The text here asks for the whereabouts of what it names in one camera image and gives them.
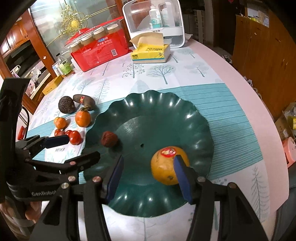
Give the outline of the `person left hand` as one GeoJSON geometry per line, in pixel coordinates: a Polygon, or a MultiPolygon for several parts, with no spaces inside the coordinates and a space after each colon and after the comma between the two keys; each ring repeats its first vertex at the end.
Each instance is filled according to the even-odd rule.
{"type": "Polygon", "coordinates": [[[41,201],[16,206],[11,199],[1,203],[1,214],[16,236],[29,237],[35,223],[41,216],[41,201]]]}

